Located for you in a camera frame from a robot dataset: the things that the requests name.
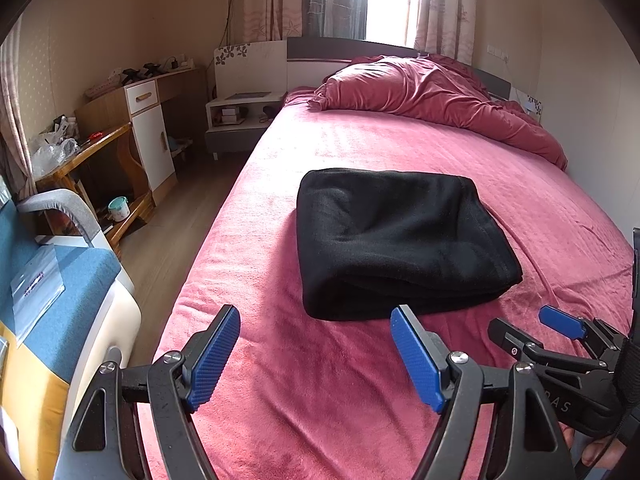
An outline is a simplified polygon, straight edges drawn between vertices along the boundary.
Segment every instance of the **black fabric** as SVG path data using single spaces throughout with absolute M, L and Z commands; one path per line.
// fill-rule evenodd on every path
M 306 312 L 326 320 L 466 308 L 521 282 L 498 224 L 461 176 L 333 168 L 300 182 L 297 236 Z

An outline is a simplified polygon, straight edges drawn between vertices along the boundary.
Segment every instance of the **bucket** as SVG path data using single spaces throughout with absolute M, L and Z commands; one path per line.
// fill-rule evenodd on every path
M 127 199 L 124 196 L 114 198 L 109 202 L 109 213 L 114 222 L 122 222 L 127 216 L 129 216 L 129 206 L 127 205 Z

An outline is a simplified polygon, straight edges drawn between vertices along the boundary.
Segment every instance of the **human hand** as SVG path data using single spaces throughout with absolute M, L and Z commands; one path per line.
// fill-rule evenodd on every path
M 567 446 L 570 448 L 574 444 L 574 429 L 573 428 L 564 428 L 562 430 L 562 435 L 564 436 L 564 440 L 566 441 Z M 598 440 L 594 440 L 591 442 L 584 451 L 582 452 L 582 463 L 584 465 L 590 466 L 596 457 L 602 451 L 602 448 L 607 445 L 610 437 L 606 436 L 604 438 L 600 438 Z M 622 454 L 626 451 L 626 446 L 622 444 L 618 439 L 615 439 L 609 449 L 607 449 L 606 453 L 603 457 L 598 461 L 595 467 L 599 467 L 602 469 L 613 469 Z

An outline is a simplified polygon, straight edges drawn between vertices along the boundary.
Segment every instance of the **screw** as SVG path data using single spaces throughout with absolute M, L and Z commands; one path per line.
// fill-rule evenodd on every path
M 522 361 L 516 363 L 516 371 L 519 374 L 530 374 L 533 370 L 533 365 L 531 363 L 523 363 Z
M 180 360 L 182 355 L 177 350 L 171 350 L 162 356 L 162 361 L 167 364 L 175 363 Z
M 464 363 L 469 361 L 469 356 L 464 352 L 451 352 L 451 354 L 449 354 L 449 357 L 457 365 L 463 365 Z
M 113 361 L 107 361 L 100 365 L 100 373 L 101 374 L 109 374 L 116 369 L 116 363 Z

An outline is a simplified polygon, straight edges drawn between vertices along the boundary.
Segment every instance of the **beige wall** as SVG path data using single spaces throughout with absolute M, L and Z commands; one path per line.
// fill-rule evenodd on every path
M 141 68 L 175 54 L 206 66 L 225 27 L 226 2 L 33 0 L 20 36 L 20 108 L 27 136 L 60 114 L 72 114 L 85 102 L 84 91 L 114 68 Z M 240 14 L 241 5 L 234 5 L 233 15 Z M 235 41 L 238 28 L 232 25 Z
M 536 95 L 542 45 L 539 0 L 478 0 L 473 66 Z M 498 47 L 510 56 L 508 66 L 486 51 Z
M 572 178 L 631 240 L 640 226 L 640 65 L 598 0 L 542 0 L 537 97 Z

